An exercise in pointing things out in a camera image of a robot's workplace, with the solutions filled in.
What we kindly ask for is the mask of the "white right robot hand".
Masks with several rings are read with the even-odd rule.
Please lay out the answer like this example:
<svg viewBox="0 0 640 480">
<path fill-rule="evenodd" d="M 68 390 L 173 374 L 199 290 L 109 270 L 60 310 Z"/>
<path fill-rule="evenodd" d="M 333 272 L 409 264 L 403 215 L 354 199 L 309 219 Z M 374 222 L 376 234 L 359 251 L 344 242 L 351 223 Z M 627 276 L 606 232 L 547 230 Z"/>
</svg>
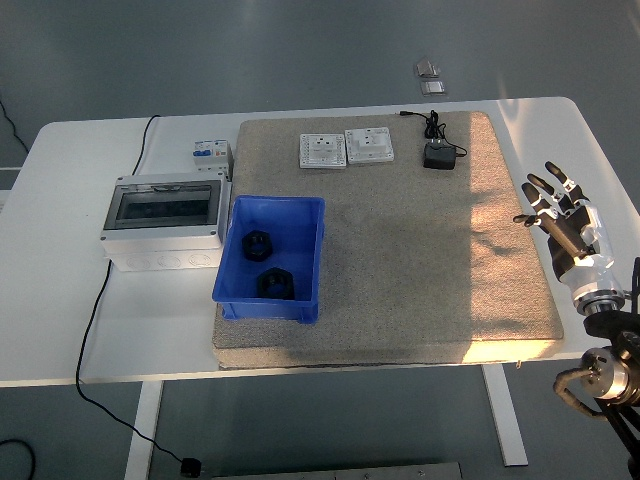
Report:
<svg viewBox="0 0 640 480">
<path fill-rule="evenodd" d="M 622 309 L 625 295 L 613 274 L 613 248 L 598 209 L 560 167 L 548 161 L 545 168 L 562 189 L 528 174 L 521 189 L 533 211 L 513 221 L 547 235 L 554 275 L 569 288 L 579 314 Z"/>
</svg>

